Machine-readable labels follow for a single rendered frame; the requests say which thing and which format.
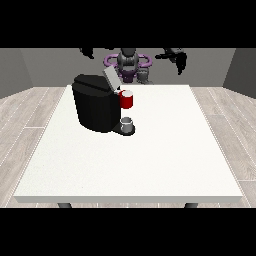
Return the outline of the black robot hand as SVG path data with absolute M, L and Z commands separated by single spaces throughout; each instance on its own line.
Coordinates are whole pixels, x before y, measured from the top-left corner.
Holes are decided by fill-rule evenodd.
M 156 59 L 169 59 L 176 64 L 178 74 L 181 75 L 186 68 L 187 54 L 182 48 L 164 48 L 164 52 L 157 54 Z
M 93 56 L 93 49 L 92 49 L 92 48 L 80 48 L 80 52 L 81 52 L 84 56 L 86 56 L 86 57 L 88 57 L 88 58 L 90 58 L 90 59 L 93 59 L 93 58 L 94 58 L 94 56 Z

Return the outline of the pale grey machine lid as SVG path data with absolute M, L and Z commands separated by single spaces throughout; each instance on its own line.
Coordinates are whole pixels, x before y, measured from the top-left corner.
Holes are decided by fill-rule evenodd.
M 113 66 L 105 68 L 103 70 L 103 74 L 113 91 L 116 91 L 118 87 L 122 84 Z

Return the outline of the small grey coffee pod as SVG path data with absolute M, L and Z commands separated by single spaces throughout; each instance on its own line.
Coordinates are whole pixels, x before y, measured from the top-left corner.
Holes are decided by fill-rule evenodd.
M 141 68 L 137 72 L 137 81 L 142 84 L 148 83 L 149 70 L 147 68 Z

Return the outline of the black coffee machine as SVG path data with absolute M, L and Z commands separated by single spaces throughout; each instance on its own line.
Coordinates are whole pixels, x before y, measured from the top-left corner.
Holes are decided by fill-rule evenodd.
M 120 96 L 111 90 L 104 76 L 80 74 L 74 78 L 72 91 L 82 126 L 94 132 L 113 131 L 123 136 L 135 133 L 134 125 L 124 131 Z

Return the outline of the red pod holder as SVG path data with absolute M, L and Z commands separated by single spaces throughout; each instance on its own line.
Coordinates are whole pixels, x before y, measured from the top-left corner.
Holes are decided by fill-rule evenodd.
M 133 92 L 130 90 L 123 90 L 119 93 L 120 107 L 129 109 L 133 106 Z

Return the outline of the small grey cup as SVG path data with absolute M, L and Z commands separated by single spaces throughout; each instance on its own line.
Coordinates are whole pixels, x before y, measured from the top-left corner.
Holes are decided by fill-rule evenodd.
M 129 133 L 133 129 L 133 121 L 130 117 L 123 117 L 120 120 L 121 131 L 124 133 Z

